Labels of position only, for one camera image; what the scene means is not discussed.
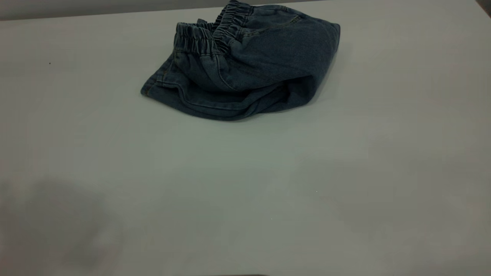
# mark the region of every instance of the gray wall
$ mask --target gray wall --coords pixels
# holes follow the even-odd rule
[[[306,0],[244,0],[250,4]],[[228,0],[0,0],[0,20],[225,6]]]

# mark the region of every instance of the waistband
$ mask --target waistband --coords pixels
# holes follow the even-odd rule
[[[174,38],[177,52],[200,55],[226,54],[254,7],[231,0],[214,23],[178,23]]]

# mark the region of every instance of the table surface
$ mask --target table surface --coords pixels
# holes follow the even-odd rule
[[[119,276],[491,274],[490,18],[285,5],[341,25],[327,81],[238,122],[139,93],[176,23],[219,8],[0,22],[0,180],[104,195]]]

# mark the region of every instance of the stitching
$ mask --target stitching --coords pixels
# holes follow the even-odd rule
[[[236,91],[236,92],[240,92],[239,90],[236,90],[234,89],[233,87],[231,87],[230,85],[228,85],[228,83],[223,79],[223,77],[221,76],[221,73],[220,73],[220,62],[218,60],[218,56],[215,56],[215,59],[217,60],[217,65],[218,65],[218,75],[220,76],[220,79],[221,81],[226,85],[228,86],[228,88],[232,89],[233,91]]]

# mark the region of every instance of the blue denim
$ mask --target blue denim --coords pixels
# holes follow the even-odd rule
[[[216,22],[178,23],[174,51],[141,93],[187,114],[239,120],[307,104],[340,26],[280,5],[236,0]]]

